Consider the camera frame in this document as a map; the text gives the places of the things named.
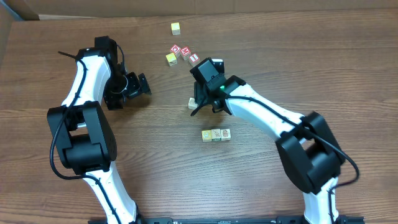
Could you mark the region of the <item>green letter B block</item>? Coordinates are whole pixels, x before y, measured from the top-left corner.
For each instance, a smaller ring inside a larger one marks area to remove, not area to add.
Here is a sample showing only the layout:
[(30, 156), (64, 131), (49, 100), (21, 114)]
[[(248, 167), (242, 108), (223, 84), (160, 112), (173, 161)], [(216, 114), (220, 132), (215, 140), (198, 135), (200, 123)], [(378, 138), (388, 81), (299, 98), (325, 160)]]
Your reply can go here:
[(231, 131), (230, 129), (222, 129), (221, 130), (221, 140), (229, 141), (231, 139)]

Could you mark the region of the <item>beige drawing wooden block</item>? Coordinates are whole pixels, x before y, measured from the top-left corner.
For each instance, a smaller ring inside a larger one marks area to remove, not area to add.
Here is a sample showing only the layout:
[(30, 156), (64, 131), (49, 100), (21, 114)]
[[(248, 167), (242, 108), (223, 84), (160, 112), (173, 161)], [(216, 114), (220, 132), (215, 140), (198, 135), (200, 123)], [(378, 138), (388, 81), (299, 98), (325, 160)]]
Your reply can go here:
[(212, 129), (211, 130), (211, 139), (212, 139), (212, 141), (220, 141), (221, 140), (221, 129)]

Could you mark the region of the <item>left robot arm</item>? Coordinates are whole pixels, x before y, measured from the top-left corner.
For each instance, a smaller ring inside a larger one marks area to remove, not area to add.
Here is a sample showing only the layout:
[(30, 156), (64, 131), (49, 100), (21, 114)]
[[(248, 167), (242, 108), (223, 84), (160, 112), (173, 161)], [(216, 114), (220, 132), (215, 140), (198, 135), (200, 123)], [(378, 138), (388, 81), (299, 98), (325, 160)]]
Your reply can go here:
[(54, 161), (58, 155), (73, 180), (82, 179), (92, 189), (105, 214), (105, 223), (144, 223), (137, 204), (128, 195), (117, 171), (117, 144), (101, 105), (109, 110), (123, 108), (126, 100), (151, 90), (144, 74), (128, 72), (123, 53), (108, 36), (95, 38), (72, 58), (76, 76), (68, 96), (59, 107), (50, 108), (47, 121), (52, 133), (50, 166), (61, 179)]

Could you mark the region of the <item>blue edged wooden block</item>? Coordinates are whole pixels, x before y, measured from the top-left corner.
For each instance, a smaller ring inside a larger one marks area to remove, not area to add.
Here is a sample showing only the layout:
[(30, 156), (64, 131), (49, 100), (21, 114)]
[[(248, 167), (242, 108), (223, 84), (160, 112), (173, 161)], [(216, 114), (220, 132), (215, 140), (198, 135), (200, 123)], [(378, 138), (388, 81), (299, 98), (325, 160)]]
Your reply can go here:
[(188, 101), (188, 108), (189, 108), (190, 110), (195, 110), (195, 109), (198, 108), (198, 104), (196, 103), (196, 101), (195, 101), (194, 98), (190, 98), (190, 99), (189, 99), (189, 101)]

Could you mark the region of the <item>yellow top wooden block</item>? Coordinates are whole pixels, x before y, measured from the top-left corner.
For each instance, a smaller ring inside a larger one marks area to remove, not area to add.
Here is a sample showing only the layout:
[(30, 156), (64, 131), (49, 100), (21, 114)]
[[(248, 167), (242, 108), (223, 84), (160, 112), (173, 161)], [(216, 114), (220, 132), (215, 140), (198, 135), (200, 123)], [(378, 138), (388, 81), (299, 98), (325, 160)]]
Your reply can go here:
[(201, 137), (203, 142), (211, 142), (212, 141), (211, 130), (202, 130)]

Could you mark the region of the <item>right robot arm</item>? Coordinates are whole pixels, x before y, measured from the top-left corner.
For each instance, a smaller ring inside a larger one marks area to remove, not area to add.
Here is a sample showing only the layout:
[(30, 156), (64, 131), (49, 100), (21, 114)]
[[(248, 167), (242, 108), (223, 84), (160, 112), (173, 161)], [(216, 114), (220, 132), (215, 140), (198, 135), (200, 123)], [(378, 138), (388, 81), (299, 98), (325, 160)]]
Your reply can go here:
[(210, 105), (214, 113), (244, 119), (275, 141), (287, 177), (303, 193), (304, 222), (336, 223), (334, 193), (345, 159), (324, 117), (286, 110), (237, 76), (226, 78), (222, 59), (208, 57), (190, 73), (200, 108)]

